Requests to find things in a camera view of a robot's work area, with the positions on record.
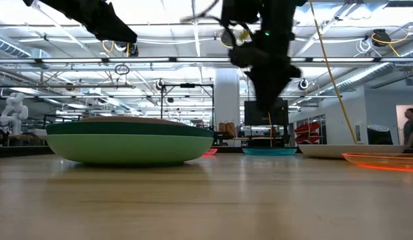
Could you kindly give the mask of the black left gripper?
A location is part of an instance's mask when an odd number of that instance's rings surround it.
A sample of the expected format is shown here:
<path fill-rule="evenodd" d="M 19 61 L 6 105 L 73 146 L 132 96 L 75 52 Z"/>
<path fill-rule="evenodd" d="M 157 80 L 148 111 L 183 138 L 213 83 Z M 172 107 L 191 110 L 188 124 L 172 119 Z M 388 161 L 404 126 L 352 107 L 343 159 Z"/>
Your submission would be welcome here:
<path fill-rule="evenodd" d="M 22 0 L 26 6 L 40 1 L 61 12 L 69 19 L 81 23 L 98 40 L 136 43 L 137 34 L 115 13 L 112 3 L 106 0 Z"/>

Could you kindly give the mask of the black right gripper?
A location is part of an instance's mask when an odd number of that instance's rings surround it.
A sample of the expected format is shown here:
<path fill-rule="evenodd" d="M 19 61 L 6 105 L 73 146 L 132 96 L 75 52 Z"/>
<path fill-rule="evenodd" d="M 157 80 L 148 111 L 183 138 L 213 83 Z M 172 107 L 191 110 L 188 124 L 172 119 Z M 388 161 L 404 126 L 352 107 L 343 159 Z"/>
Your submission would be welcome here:
<path fill-rule="evenodd" d="M 240 68 L 251 67 L 250 77 L 260 71 L 273 70 L 277 70 L 288 79 L 301 77 L 301 70 L 292 65 L 291 58 L 288 57 L 290 42 L 295 39 L 292 31 L 278 36 L 272 35 L 269 31 L 244 31 L 244 34 L 251 37 L 251 41 L 244 41 L 238 45 L 238 38 L 234 33 L 228 33 L 231 42 L 228 57 L 233 65 Z M 268 94 L 268 82 L 265 79 L 255 78 L 251 82 L 257 107 L 261 111 L 272 110 L 279 95 L 286 88 L 285 79 L 274 79 L 270 82 Z"/>

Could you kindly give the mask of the small teal translucent plate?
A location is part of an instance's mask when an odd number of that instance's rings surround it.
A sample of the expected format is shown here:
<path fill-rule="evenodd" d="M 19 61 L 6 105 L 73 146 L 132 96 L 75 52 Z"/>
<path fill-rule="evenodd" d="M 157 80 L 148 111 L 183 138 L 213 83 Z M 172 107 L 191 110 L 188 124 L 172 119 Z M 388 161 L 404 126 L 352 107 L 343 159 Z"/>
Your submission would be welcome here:
<path fill-rule="evenodd" d="M 243 148 L 246 155 L 289 156 L 297 152 L 296 148 Z"/>

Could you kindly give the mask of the white plastic plate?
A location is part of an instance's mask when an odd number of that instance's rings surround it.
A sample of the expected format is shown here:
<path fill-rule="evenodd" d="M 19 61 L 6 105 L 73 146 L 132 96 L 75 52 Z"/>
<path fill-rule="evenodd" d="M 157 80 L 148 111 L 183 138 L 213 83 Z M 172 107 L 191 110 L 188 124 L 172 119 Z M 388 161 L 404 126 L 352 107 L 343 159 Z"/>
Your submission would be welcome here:
<path fill-rule="evenodd" d="M 404 145 L 299 145 L 300 151 L 310 158 L 343 159 L 343 153 L 403 153 Z"/>

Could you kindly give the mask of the dark green plastic plate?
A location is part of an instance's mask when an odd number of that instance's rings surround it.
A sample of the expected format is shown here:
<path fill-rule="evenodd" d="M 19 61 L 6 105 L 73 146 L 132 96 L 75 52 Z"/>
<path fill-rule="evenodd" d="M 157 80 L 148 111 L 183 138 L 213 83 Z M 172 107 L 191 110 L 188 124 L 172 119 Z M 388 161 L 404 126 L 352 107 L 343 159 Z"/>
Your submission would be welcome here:
<path fill-rule="evenodd" d="M 68 134 L 122 134 L 122 135 L 174 135 L 192 137 L 214 137 L 208 129 L 187 125 L 126 122 L 72 122 L 46 126 L 48 135 Z"/>

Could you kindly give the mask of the light green plastic plate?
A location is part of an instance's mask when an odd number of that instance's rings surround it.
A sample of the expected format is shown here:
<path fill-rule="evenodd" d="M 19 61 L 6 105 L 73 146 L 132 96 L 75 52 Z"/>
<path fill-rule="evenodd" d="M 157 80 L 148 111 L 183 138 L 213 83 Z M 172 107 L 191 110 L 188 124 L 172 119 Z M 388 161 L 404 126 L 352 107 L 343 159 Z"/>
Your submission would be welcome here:
<path fill-rule="evenodd" d="M 58 156 L 96 165 L 175 165 L 201 157 L 213 137 L 139 134 L 48 135 Z"/>

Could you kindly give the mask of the small orange translucent plate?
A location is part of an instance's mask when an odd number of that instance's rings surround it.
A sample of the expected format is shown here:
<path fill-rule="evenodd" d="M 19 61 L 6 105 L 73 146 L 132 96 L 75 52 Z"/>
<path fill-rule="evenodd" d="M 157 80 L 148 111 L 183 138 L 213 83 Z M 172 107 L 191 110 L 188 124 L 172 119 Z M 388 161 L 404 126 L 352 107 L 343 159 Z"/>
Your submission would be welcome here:
<path fill-rule="evenodd" d="M 409 153 L 343 153 L 342 156 L 358 167 L 413 172 L 413 154 Z"/>

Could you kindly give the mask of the black monitor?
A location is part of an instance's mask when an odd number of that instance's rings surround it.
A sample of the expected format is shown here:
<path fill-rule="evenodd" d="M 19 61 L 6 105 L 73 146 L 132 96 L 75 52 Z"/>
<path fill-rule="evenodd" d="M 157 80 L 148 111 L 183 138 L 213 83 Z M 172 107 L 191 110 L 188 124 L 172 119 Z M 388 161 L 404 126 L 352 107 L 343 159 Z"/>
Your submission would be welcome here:
<path fill-rule="evenodd" d="M 256 101 L 244 102 L 245 125 L 279 125 L 288 124 L 288 101 L 278 98 L 274 106 L 269 110 L 258 109 Z"/>

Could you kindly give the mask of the white building column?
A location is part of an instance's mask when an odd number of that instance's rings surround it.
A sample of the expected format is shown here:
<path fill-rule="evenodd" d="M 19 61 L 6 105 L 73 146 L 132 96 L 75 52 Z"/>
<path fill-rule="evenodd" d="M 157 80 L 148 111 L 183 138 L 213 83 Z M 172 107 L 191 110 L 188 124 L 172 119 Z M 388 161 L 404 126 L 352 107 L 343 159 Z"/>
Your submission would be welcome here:
<path fill-rule="evenodd" d="M 216 69 L 214 107 L 217 123 L 240 123 L 240 80 L 237 69 Z"/>

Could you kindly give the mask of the long ceiling light strip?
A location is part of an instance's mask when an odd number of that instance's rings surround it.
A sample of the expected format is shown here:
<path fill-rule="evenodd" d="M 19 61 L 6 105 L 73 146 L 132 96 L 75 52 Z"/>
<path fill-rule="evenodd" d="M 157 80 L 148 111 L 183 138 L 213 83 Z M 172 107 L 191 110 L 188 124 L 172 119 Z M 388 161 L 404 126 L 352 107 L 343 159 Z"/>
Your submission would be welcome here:
<path fill-rule="evenodd" d="M 0 59 L 0 64 L 40 63 L 229 63 L 228 57 L 141 57 L 141 58 L 18 58 Z M 329 63 L 411 63 L 413 57 L 329 57 Z"/>

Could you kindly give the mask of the red shelf rack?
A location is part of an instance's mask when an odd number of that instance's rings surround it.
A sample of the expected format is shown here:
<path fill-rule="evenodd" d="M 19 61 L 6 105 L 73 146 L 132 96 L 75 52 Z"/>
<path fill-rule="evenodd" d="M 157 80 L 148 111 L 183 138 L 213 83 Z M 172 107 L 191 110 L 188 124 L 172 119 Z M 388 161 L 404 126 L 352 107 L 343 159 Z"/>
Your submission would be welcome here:
<path fill-rule="evenodd" d="M 318 143 L 322 136 L 319 132 L 320 125 L 318 122 L 306 123 L 294 130 L 296 135 L 295 142 L 301 143 Z"/>

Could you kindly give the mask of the black bin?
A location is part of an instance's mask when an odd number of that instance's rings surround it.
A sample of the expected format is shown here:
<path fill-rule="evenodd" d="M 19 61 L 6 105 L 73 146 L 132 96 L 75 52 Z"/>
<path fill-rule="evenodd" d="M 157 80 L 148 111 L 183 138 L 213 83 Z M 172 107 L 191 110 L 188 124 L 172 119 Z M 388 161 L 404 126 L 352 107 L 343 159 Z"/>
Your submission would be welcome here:
<path fill-rule="evenodd" d="M 392 145 L 390 129 L 383 125 L 367 126 L 368 143 L 370 145 Z"/>

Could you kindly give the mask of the person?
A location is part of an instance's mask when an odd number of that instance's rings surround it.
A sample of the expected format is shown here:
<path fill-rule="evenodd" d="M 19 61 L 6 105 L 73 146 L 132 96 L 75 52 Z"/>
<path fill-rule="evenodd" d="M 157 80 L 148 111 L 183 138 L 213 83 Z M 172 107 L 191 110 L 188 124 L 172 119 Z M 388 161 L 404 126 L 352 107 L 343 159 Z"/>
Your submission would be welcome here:
<path fill-rule="evenodd" d="M 413 108 L 408 108 L 405 111 L 407 121 L 404 124 L 404 144 L 407 148 L 413 149 Z"/>

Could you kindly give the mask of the black frame stand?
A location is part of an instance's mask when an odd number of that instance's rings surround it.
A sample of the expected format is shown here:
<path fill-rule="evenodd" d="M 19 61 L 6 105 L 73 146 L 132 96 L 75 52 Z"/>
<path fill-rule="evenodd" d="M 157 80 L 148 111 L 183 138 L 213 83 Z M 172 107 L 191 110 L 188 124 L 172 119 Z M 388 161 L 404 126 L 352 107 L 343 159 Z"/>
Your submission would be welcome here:
<path fill-rule="evenodd" d="M 180 84 L 163 84 L 161 86 L 161 90 L 160 90 L 160 119 L 163 119 L 163 100 L 165 98 L 165 94 L 164 94 L 164 89 L 166 87 L 171 87 L 170 90 L 167 91 L 167 93 L 170 93 L 175 87 L 179 87 L 179 88 L 185 88 L 185 89 L 191 89 L 191 88 L 196 88 L 196 87 L 200 87 L 201 89 L 203 89 L 208 95 L 209 97 L 212 99 L 212 130 L 215 130 L 215 91 L 214 91 L 214 84 L 201 84 L 201 83 L 180 83 Z M 205 87 L 210 87 L 212 92 L 208 92 L 205 90 Z"/>

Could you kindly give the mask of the silver ventilation duct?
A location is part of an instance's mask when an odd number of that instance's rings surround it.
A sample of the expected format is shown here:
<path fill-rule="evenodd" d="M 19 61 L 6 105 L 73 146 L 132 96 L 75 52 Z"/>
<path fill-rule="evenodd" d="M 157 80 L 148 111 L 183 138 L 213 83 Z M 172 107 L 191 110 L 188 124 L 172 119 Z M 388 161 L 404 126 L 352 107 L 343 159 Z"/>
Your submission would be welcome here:
<path fill-rule="evenodd" d="M 398 50 L 399 57 L 381 57 L 366 68 L 358 68 L 335 80 L 339 92 L 382 77 L 396 70 L 398 64 L 413 63 L 413 42 Z"/>

